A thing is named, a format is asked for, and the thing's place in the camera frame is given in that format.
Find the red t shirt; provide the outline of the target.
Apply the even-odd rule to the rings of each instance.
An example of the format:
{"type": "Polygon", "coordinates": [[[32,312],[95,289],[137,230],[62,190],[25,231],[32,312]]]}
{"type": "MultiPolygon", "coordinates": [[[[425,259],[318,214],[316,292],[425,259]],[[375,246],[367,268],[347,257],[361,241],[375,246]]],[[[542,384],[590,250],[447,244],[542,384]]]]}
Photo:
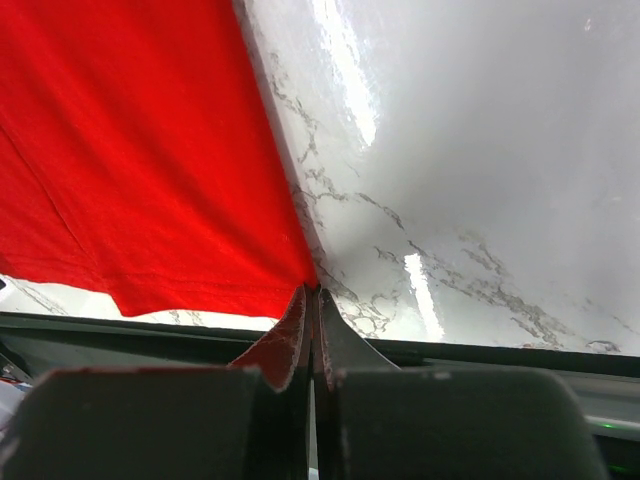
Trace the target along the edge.
{"type": "Polygon", "coordinates": [[[126,316],[316,285],[231,2],[2,3],[1,271],[126,316]]]}

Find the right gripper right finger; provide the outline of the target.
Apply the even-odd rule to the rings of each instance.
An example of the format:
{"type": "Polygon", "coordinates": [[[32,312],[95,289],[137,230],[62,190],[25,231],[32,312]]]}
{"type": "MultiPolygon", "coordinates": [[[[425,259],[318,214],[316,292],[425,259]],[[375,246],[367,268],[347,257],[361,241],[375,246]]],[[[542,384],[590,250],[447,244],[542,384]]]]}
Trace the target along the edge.
{"type": "Polygon", "coordinates": [[[314,300],[314,376],[326,390],[335,388],[342,370],[399,369],[346,323],[327,289],[318,288],[314,300]]]}

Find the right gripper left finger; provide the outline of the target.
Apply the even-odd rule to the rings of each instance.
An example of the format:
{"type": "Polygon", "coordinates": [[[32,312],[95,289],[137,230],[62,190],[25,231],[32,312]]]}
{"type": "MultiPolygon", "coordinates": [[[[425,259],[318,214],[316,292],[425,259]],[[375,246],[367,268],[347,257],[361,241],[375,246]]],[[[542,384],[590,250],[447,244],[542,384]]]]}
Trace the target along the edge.
{"type": "Polygon", "coordinates": [[[258,368],[273,390],[286,390],[308,350],[307,311],[310,289],[299,286],[280,320],[229,366],[258,368]]]}

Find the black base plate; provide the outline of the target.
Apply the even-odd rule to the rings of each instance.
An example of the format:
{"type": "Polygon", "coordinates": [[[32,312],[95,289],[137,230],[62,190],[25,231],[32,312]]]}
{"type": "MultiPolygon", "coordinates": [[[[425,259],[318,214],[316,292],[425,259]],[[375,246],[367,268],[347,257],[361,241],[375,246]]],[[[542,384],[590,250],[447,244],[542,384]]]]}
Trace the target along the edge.
{"type": "MultiPolygon", "coordinates": [[[[262,334],[251,330],[3,312],[1,336],[215,364],[235,359],[262,334]]],[[[379,339],[369,339],[367,343],[401,367],[426,366],[432,360],[442,360],[639,377],[639,359],[632,356],[379,339]]]]}

